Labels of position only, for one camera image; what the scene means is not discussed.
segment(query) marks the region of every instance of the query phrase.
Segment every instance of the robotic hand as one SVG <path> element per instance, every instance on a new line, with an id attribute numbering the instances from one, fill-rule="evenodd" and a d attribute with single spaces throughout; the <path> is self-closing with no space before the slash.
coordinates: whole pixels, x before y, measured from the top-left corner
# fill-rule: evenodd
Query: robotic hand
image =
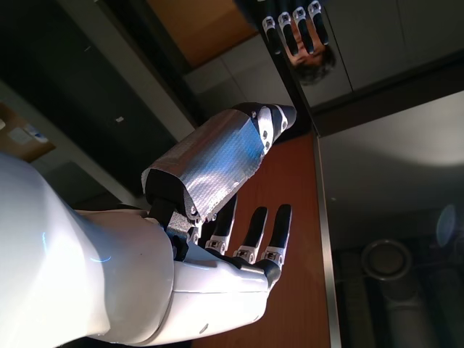
<path id="1" fill-rule="evenodd" d="M 257 19 L 262 21 L 259 24 L 262 25 L 274 54 L 281 53 L 276 20 L 293 56 L 298 54 L 298 46 L 291 29 L 292 20 L 297 25 L 307 53 L 314 53 L 314 45 L 306 23 L 308 15 L 314 24 L 320 42 L 328 45 L 328 34 L 322 19 L 322 6 L 318 0 L 257 0 L 255 13 Z"/>
<path id="2" fill-rule="evenodd" d="M 285 260 L 291 207 L 258 207 L 225 256 L 236 192 L 295 121 L 292 107 L 240 104 L 211 118 L 142 175 L 149 213 L 77 213 L 28 164 L 0 154 L 0 337 L 3 347 L 56 347 L 92 336 L 150 346 L 262 317 Z M 202 226 L 215 220 L 205 249 Z"/>

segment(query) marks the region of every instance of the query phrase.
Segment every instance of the sticker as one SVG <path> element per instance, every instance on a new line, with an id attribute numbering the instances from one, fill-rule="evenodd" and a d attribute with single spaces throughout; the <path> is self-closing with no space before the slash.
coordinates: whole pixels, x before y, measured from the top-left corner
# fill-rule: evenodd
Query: sticker
<path id="1" fill-rule="evenodd" d="M 32 140 L 32 138 L 30 137 L 29 134 L 27 134 L 23 129 L 21 128 L 13 128 L 13 130 L 11 130 L 9 133 L 8 133 L 8 136 L 15 142 L 15 143 L 18 143 L 19 145 L 25 145 L 27 144 L 29 141 Z"/>
<path id="2" fill-rule="evenodd" d="M 40 133 L 37 128 L 35 128 L 33 125 L 28 123 L 26 126 L 23 127 L 23 129 L 30 134 L 35 140 L 37 140 L 39 143 L 45 144 L 48 143 L 49 140 L 42 134 Z"/>

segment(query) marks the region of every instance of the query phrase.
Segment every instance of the round object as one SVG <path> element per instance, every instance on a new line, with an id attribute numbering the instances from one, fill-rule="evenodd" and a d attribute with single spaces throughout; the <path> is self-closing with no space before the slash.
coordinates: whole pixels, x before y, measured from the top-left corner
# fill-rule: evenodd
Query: round object
<path id="1" fill-rule="evenodd" d="M 407 248 L 391 239 L 374 241 L 362 251 L 362 267 L 372 278 L 393 281 L 402 278 L 413 263 Z"/>
<path id="2" fill-rule="evenodd" d="M 443 208 L 436 223 L 436 242 L 442 248 L 448 244 L 456 226 L 456 207 L 448 204 Z"/>

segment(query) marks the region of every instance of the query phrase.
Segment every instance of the wooden table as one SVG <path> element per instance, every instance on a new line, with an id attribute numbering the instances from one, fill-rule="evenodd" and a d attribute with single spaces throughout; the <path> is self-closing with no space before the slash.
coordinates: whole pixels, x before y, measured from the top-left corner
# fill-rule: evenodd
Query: wooden table
<path id="1" fill-rule="evenodd" d="M 312 141 L 308 135 L 273 146 L 239 191 L 229 256 L 243 241 L 257 207 L 269 209 L 260 255 L 269 243 L 278 207 L 284 203 L 293 207 L 282 277 L 270 294 L 263 318 L 198 339 L 193 348 L 330 347 Z"/>

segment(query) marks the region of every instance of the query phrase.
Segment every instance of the white plastic casing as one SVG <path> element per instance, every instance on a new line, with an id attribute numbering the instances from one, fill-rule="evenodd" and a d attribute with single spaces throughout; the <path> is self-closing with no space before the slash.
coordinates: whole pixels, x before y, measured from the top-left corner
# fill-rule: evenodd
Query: white plastic casing
<path id="1" fill-rule="evenodd" d="M 260 271 L 193 242 L 173 261 L 157 223 L 70 209 L 29 164 L 0 153 L 0 337 L 5 348 L 73 339 L 135 346 L 218 334 L 262 317 Z"/>
<path id="2" fill-rule="evenodd" d="M 173 287 L 170 241 L 157 224 L 121 212 L 82 217 L 32 166 L 1 153 L 0 265 L 3 348 L 88 335 L 141 342 Z"/>
<path id="3" fill-rule="evenodd" d="M 173 295 L 163 324 L 140 345 L 185 341 L 260 319 L 269 295 L 262 273 L 239 270 L 189 243 L 187 258 L 175 262 Z"/>

